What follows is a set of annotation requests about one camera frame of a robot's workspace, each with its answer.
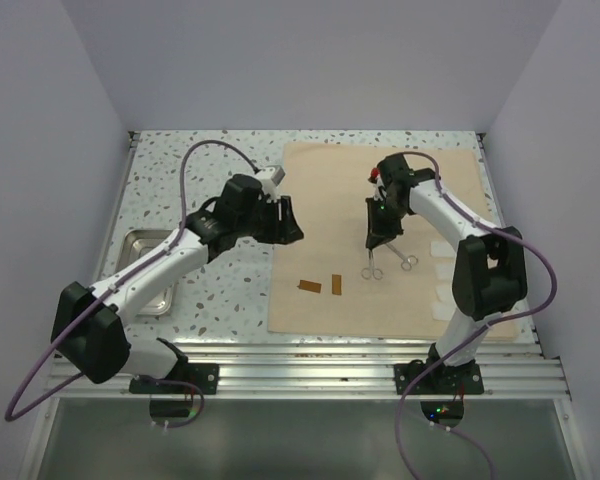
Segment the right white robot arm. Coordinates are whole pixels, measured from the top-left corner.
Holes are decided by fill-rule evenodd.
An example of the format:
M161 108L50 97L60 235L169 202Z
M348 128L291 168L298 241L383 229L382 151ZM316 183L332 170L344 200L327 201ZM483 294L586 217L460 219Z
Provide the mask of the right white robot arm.
M405 378L417 393L441 394L464 383L482 392L477 349L489 328L528 292L520 232L484 220L442 185L438 165L415 170L403 152L381 160L369 181L374 193L366 200L367 252L391 246L403 233L403 219L420 216L455 254L451 320L426 360L407 366Z

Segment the white gauze pad top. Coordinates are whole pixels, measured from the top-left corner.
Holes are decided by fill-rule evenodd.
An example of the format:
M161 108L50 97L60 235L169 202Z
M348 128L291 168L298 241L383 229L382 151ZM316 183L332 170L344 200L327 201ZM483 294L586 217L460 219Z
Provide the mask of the white gauze pad top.
M454 248L448 242L439 240L431 242L430 254L434 258L453 259L456 257Z

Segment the steel surgical scissors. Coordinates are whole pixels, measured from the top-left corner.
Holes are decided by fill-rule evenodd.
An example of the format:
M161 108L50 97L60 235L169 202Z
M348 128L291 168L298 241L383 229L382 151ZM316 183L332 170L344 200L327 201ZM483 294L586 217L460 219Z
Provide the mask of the steel surgical scissors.
M419 263L419 259L415 255L401 252L392 243L387 243L386 247L400 259L400 267L403 271L411 271Z

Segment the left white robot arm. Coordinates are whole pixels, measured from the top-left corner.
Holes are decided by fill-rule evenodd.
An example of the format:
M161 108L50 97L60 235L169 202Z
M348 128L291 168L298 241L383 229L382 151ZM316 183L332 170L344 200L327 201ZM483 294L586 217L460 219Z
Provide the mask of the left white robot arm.
M171 342L127 338L126 325L145 305L178 281L199 270L243 237L259 243L288 245L303 239L291 199L278 187L280 166L230 178L213 208L186 216L157 247L115 275L84 287L74 282L59 299L52 343L81 374L95 384L118 374L186 381L186 359Z

